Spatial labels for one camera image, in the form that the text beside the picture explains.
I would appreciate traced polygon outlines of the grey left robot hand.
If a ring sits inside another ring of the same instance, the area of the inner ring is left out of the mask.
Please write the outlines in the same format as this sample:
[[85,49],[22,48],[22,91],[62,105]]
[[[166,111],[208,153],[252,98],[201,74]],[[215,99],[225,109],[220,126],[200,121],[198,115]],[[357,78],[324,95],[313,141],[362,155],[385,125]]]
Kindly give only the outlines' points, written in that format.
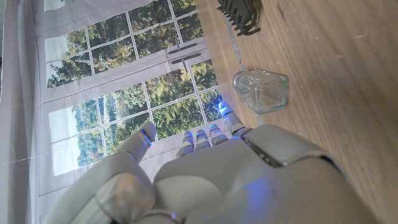
[[187,131],[150,180],[139,163],[156,134],[143,124],[59,198],[45,223],[377,223],[335,160],[273,125],[248,128],[230,106],[219,127]]

